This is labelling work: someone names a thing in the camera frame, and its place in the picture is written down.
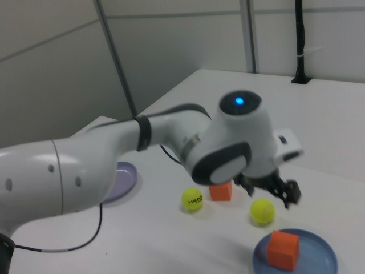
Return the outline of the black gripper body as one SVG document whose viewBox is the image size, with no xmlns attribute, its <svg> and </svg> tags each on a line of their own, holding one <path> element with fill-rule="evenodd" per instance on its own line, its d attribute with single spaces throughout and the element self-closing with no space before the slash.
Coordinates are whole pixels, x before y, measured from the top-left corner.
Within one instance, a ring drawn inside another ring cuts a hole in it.
<svg viewBox="0 0 365 274">
<path fill-rule="evenodd" d="M 250 178 L 248 176 L 245 176 L 244 174 L 239 174 L 234 177 L 234 183 L 238 186 L 241 186 L 242 183 L 246 183 L 250 184 L 254 188 L 261 188 L 272 191 L 274 191 L 275 184 L 279 180 L 281 180 L 281 178 L 279 177 L 278 171 L 274 171 L 260 178 Z"/>
</svg>

